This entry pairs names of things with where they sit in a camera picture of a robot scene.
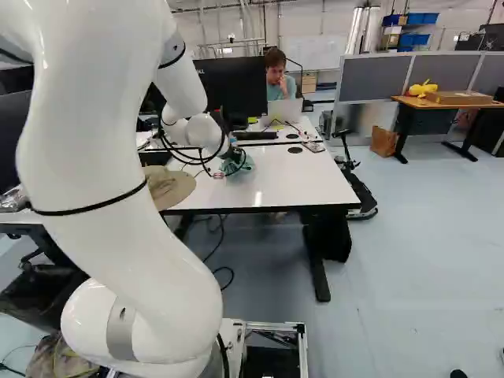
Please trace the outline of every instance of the man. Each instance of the man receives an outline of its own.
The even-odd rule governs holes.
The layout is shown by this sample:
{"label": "man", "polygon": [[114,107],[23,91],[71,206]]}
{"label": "man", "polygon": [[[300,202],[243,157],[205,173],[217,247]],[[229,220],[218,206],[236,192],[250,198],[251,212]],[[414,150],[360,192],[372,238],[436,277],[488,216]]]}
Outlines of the man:
{"label": "man", "polygon": [[282,50],[272,47],[265,55],[266,87],[268,101],[295,98],[296,82],[294,78],[284,75],[287,59]]}

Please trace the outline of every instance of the beige cloth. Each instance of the beige cloth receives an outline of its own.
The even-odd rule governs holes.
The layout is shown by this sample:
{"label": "beige cloth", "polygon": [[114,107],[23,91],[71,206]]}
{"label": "beige cloth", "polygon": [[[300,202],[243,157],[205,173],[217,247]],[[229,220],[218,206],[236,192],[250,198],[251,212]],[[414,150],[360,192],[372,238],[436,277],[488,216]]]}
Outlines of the beige cloth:
{"label": "beige cloth", "polygon": [[182,202],[196,188],[195,178],[187,172],[170,171],[162,165],[148,165],[143,167],[143,172],[159,211]]}
{"label": "beige cloth", "polygon": [[99,366],[73,352],[58,333],[45,336],[35,349],[28,367],[27,378],[88,378]]}

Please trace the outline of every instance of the yellow toy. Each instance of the yellow toy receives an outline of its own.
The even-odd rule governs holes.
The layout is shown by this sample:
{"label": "yellow toy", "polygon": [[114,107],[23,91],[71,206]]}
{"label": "yellow toy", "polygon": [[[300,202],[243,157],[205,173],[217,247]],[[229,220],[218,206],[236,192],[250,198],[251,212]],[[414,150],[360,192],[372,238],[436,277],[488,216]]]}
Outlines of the yellow toy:
{"label": "yellow toy", "polygon": [[438,90],[438,84],[428,84],[430,79],[425,80],[423,84],[414,84],[409,87],[408,94],[410,96],[423,98],[425,97],[425,92],[436,92]]}

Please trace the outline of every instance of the cardboard box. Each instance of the cardboard box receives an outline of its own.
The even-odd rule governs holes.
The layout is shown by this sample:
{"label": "cardboard box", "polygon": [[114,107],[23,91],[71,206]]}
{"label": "cardboard box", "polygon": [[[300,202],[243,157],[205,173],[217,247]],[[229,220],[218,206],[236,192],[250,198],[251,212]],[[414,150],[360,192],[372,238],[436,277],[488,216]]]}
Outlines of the cardboard box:
{"label": "cardboard box", "polygon": [[317,90],[317,83],[302,85],[302,93],[313,93]]}
{"label": "cardboard box", "polygon": [[397,47],[399,43],[400,34],[386,34],[381,39],[381,47],[383,49],[389,49],[391,47]]}
{"label": "cardboard box", "polygon": [[442,105],[486,105],[494,100],[487,94],[473,91],[426,92],[425,99]]}
{"label": "cardboard box", "polygon": [[302,74],[302,93],[313,93],[317,89],[317,74],[304,72]]}
{"label": "cardboard box", "polygon": [[406,25],[408,23],[408,16],[400,16],[397,25]]}

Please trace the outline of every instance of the gray cubicle partition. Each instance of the gray cubicle partition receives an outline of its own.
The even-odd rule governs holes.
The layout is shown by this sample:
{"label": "gray cubicle partition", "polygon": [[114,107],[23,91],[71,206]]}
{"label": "gray cubicle partition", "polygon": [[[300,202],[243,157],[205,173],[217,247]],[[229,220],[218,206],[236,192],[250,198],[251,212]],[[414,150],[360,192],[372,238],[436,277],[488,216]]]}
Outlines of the gray cubicle partition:
{"label": "gray cubicle partition", "polygon": [[345,55],[341,57],[332,127],[324,130],[325,135],[332,133],[336,118],[343,116],[342,107],[390,102],[391,96],[402,95],[410,85],[426,79],[437,83],[440,91],[473,90],[493,95],[497,87],[504,86],[504,52]]}
{"label": "gray cubicle partition", "polygon": [[498,87],[504,87],[504,54],[486,53],[471,89],[493,96]]}
{"label": "gray cubicle partition", "polygon": [[402,92],[411,56],[345,60],[340,101],[384,100]]}
{"label": "gray cubicle partition", "polygon": [[464,91],[479,60],[479,54],[417,55],[406,87],[430,79],[440,91]]}

